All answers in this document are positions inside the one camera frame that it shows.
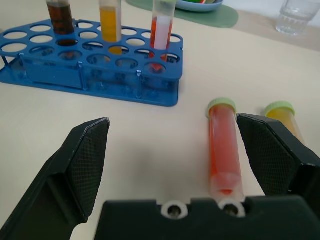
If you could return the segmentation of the brown liquid tube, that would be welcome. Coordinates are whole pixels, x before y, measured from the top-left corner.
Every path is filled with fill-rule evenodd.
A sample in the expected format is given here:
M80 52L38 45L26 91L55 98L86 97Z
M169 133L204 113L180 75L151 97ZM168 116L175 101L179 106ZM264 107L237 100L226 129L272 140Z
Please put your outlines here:
M46 0L53 31L58 35L75 32L70 0Z

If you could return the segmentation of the blue test tube rack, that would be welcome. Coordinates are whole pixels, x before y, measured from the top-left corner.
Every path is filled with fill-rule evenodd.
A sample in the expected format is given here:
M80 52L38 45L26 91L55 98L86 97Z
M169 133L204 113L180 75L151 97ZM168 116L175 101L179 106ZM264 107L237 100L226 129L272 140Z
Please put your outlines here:
M0 33L0 82L163 107L178 103L181 36L157 50L146 29L132 27L132 34L109 43L99 22L82 23L76 20L70 35L55 34L48 19Z

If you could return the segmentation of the clear drinking glass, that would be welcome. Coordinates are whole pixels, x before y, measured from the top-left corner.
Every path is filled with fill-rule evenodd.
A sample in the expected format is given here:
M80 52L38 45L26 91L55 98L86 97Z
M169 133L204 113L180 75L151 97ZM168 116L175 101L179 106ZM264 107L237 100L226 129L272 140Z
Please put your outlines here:
M282 34L300 35L320 11L320 0L284 0L275 29Z

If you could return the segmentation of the yellow liquid tube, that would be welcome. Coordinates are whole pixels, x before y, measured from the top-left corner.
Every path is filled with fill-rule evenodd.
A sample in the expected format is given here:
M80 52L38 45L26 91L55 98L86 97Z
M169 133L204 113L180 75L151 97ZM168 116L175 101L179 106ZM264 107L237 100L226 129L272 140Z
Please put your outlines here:
M287 101L270 103L264 109L264 115L268 118L280 121L299 141L305 144L299 126L296 122L294 107Z
M122 0L99 0L102 39L108 43L122 40Z

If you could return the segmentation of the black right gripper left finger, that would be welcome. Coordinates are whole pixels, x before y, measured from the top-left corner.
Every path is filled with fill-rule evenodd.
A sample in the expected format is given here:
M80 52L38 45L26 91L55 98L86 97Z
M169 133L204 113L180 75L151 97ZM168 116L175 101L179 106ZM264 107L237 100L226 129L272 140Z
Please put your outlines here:
M0 240L70 240L93 212L109 127L104 117L71 130L3 225Z

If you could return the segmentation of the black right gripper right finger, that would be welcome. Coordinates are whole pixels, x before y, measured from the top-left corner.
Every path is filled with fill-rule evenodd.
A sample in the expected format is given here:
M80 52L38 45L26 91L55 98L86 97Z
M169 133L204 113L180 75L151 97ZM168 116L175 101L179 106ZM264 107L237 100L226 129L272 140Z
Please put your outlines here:
M320 157L279 120L239 113L236 123L264 194L298 195L320 220Z

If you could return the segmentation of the green oval placemat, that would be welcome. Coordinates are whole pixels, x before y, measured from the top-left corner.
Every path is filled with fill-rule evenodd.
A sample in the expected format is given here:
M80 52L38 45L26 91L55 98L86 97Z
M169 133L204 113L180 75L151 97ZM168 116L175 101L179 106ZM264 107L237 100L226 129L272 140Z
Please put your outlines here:
M153 10L153 0L125 0L129 5L147 10ZM176 18L214 28L232 28L239 20L238 12L226 5L221 5L217 10L208 12L196 12L176 9Z

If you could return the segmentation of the red liquid tube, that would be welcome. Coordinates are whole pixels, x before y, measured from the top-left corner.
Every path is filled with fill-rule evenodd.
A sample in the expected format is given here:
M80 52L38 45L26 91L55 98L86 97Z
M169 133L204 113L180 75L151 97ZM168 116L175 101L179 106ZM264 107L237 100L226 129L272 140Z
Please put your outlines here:
M167 50L170 45L178 0L153 0L150 47Z
M213 99L207 107L209 130L209 192L215 199L244 199L236 131L236 104L229 98Z

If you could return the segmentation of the light blue plate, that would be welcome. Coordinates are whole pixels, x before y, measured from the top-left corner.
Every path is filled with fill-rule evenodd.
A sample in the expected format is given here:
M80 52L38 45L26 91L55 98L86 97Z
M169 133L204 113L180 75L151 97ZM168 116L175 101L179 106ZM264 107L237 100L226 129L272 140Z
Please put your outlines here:
M179 10L189 12L206 13L217 10L223 4L223 2L224 0L218 0L213 4L197 4L183 0L178 0L176 3L176 8L178 8Z

